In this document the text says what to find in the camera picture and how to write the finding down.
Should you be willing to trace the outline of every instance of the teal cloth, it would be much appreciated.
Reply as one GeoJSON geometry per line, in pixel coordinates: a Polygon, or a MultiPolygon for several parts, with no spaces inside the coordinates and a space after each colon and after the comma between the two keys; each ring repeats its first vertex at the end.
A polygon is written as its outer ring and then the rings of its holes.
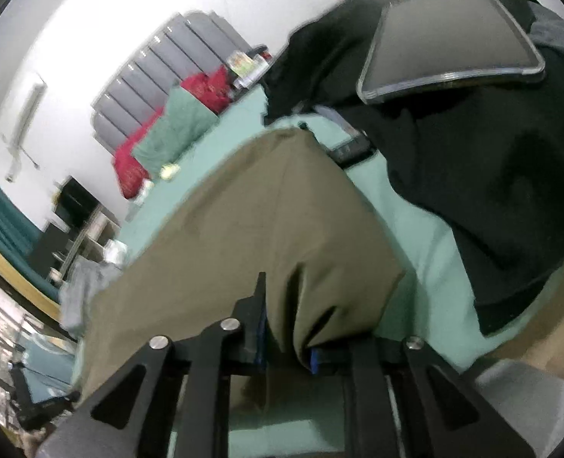
{"type": "Polygon", "coordinates": [[[42,231],[23,215],[0,189],[0,254],[36,289],[58,302],[59,291],[27,263],[42,231]]]}
{"type": "MultiPolygon", "coordinates": [[[[265,94],[256,88],[229,108],[220,123],[178,161],[180,172],[170,181],[158,181],[143,206],[121,227],[119,240],[135,260],[165,221],[219,163],[238,146],[263,132],[261,114],[265,94]]],[[[319,115],[280,119],[270,129],[307,122],[317,139],[334,146],[348,139],[336,124],[319,115]]],[[[373,205],[387,230],[390,243],[406,269],[375,333],[392,339],[416,334],[424,337],[459,370],[513,338],[550,298],[559,271],[536,301],[505,329],[484,337],[479,332],[473,296],[449,226],[439,217],[400,198],[391,188],[386,159],[377,154],[347,171],[373,205]]],[[[272,407],[265,414],[232,415],[229,456],[280,454],[343,449],[343,409],[339,384],[313,379],[296,401],[272,407]]]]}
{"type": "Polygon", "coordinates": [[[69,393],[73,353],[53,344],[46,336],[34,333],[25,344],[22,361],[32,402],[69,393]]]}
{"type": "Polygon", "coordinates": [[[155,181],[162,166],[176,162],[217,120],[217,115],[191,93],[174,88],[163,115],[133,147],[131,154],[155,181]]]}

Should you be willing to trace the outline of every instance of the black metal bracket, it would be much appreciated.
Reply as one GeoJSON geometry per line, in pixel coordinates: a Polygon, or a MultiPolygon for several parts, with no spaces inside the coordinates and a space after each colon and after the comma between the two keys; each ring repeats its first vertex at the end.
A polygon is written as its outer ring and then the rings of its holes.
{"type": "Polygon", "coordinates": [[[164,457],[177,424],[176,457],[228,455],[229,379],[265,368],[265,273],[231,317],[171,342],[154,336],[40,447],[39,457],[164,457]]]}
{"type": "Polygon", "coordinates": [[[532,448],[423,339],[358,337],[312,350],[344,378],[352,458],[533,458],[532,448]]]}
{"type": "MultiPolygon", "coordinates": [[[[40,458],[228,456],[229,379],[265,369],[265,274],[194,338],[153,337],[40,447],[40,458]],[[177,402],[188,376],[179,417],[177,402]]],[[[342,376],[347,458],[533,458],[530,446],[422,339],[360,336],[311,350],[342,376]]]]}

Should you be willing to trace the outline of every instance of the red pillow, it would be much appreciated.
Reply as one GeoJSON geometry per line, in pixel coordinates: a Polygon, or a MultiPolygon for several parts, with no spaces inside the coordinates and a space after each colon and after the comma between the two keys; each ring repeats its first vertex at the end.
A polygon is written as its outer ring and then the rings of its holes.
{"type": "Polygon", "coordinates": [[[222,112],[231,102],[229,100],[227,70],[224,65],[221,65],[210,77],[201,72],[186,78],[180,83],[180,86],[215,114],[222,112]]]}
{"type": "Polygon", "coordinates": [[[163,107],[158,108],[154,115],[149,118],[137,131],[131,134],[125,142],[115,151],[116,178],[119,180],[121,192],[127,200],[137,196],[139,189],[145,179],[149,178],[148,171],[133,158],[131,150],[139,143],[150,130],[155,121],[163,114],[163,107]]]}

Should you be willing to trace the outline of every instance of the metal screw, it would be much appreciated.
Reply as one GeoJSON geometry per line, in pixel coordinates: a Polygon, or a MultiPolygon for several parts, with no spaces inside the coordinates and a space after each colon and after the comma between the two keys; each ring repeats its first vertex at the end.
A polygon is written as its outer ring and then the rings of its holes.
{"type": "Polygon", "coordinates": [[[237,330],[240,328],[240,321],[234,318],[225,319],[220,323],[223,330],[237,330]]]}
{"type": "Polygon", "coordinates": [[[424,340],[418,336],[410,336],[405,341],[409,349],[422,349],[424,347],[424,340]]]}
{"type": "Polygon", "coordinates": [[[168,345],[170,340],[165,336],[154,336],[149,342],[148,345],[153,349],[163,349],[168,345]]]}

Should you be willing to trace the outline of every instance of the green pillow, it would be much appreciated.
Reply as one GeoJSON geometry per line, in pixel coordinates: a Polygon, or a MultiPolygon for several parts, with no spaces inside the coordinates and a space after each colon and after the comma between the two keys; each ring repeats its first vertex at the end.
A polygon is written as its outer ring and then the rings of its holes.
{"type": "Polygon", "coordinates": [[[165,111],[131,150],[135,159],[159,178],[162,166],[177,159],[218,120],[217,115],[183,88],[174,88],[165,111]]]}

